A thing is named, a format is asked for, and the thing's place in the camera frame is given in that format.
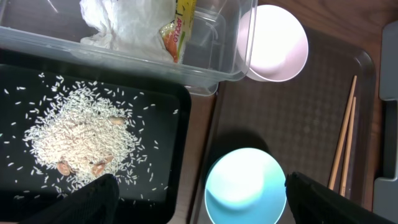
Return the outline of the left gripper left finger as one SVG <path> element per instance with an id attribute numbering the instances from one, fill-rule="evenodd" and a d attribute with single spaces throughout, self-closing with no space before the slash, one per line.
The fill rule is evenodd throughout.
<path id="1" fill-rule="evenodd" d="M 109 224 L 114 221 L 118 203 L 116 178 L 105 174 L 20 224 Z"/>

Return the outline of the white tissue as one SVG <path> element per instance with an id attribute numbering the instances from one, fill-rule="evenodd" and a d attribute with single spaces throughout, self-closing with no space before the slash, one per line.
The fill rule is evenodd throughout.
<path id="1" fill-rule="evenodd" d="M 97 34 L 82 44 L 172 62 L 160 30 L 174 19 L 173 0 L 81 0 L 83 20 Z"/>

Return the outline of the pile of rice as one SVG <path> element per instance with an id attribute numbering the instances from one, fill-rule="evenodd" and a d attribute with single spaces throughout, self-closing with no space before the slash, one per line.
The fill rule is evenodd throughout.
<path id="1" fill-rule="evenodd" d="M 34 159 L 31 176 L 45 179 L 42 188 L 66 196 L 105 175 L 119 184 L 136 186 L 137 169 L 148 160 L 140 137 L 133 132 L 132 105 L 117 100 L 118 92 L 100 93 L 95 82 L 50 82 L 50 95 L 29 100 L 31 122 L 22 135 Z"/>

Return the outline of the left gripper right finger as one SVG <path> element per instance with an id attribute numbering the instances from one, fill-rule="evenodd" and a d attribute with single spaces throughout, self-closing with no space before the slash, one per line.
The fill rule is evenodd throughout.
<path id="1" fill-rule="evenodd" d="M 285 187 L 296 223 L 393 224 L 300 172 L 287 175 Z"/>

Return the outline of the light blue bowl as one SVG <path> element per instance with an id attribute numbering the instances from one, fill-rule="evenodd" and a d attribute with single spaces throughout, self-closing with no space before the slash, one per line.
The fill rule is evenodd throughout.
<path id="1" fill-rule="evenodd" d="M 236 149 L 211 166 L 204 198 L 212 223 L 274 224 L 287 203 L 285 174 L 267 152 Z"/>

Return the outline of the pink bowl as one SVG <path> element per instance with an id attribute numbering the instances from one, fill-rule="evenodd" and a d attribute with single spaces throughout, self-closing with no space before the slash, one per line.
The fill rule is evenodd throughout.
<path id="1" fill-rule="evenodd" d="M 299 20 L 286 9 L 265 4 L 239 20 L 237 50 L 248 66 L 246 76 L 258 82 L 286 82 L 308 58 L 308 39 Z"/>

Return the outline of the yellow snack wrapper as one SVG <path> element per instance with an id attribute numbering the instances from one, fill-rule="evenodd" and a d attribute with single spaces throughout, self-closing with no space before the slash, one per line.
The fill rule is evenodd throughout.
<path id="1" fill-rule="evenodd" d="M 182 63 L 187 42 L 192 36 L 196 0 L 176 0 L 174 20 L 160 29 L 164 45 L 175 63 Z"/>

